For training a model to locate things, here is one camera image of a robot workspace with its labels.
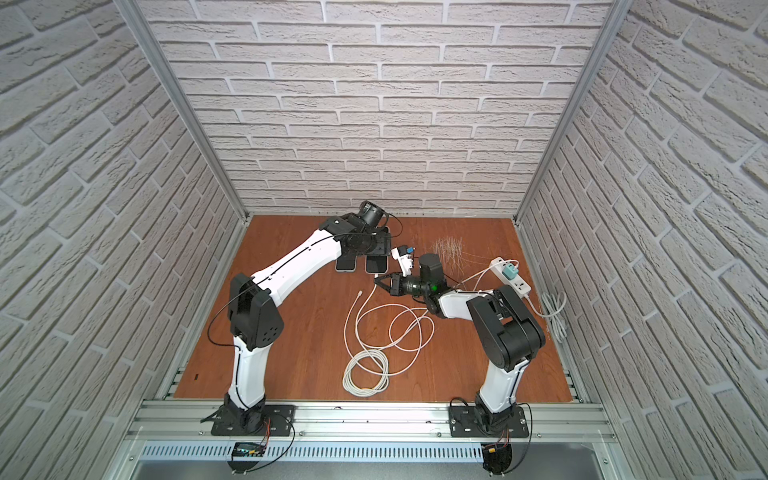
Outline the black phone pink case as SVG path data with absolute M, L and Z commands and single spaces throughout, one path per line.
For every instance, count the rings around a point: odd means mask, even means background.
M 368 274 L 386 274 L 388 271 L 388 258 L 386 256 L 367 256 L 365 270 Z

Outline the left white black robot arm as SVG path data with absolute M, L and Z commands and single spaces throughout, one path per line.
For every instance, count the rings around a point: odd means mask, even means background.
M 386 269 L 392 235 L 389 213 L 364 201 L 359 210 L 325 220 L 299 246 L 272 265 L 230 282 L 227 316 L 233 337 L 232 380 L 221 408 L 233 429 L 253 432 L 264 422 L 265 375 L 271 345 L 284 329 L 279 307 L 288 296 L 331 262 L 352 271 L 365 256 L 378 273 Z

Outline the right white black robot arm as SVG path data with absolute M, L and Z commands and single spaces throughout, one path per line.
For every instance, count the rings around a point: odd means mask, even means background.
M 494 290 L 465 291 L 451 288 L 438 255 L 419 259 L 419 273 L 402 267 L 399 272 L 374 280 L 393 297 L 410 296 L 427 311 L 446 319 L 473 323 L 489 360 L 486 377 L 475 398 L 476 422 L 485 429 L 499 425 L 516 413 L 516 393 L 523 374 L 546 336 L 525 304 L 530 285 L 517 273 L 516 264 L 500 257 L 488 270 L 502 282 Z

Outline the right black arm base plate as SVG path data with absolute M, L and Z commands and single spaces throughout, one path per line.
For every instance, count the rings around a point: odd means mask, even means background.
M 460 402 L 448 406 L 450 435 L 454 438 L 523 439 L 530 436 L 523 408 L 513 404 L 501 412 L 490 412 L 484 405 Z

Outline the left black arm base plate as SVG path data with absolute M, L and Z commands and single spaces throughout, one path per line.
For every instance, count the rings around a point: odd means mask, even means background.
M 235 406 L 222 405 L 202 420 L 213 423 L 213 436 L 266 436 L 289 437 L 296 406 L 290 404 L 266 404 L 241 411 Z

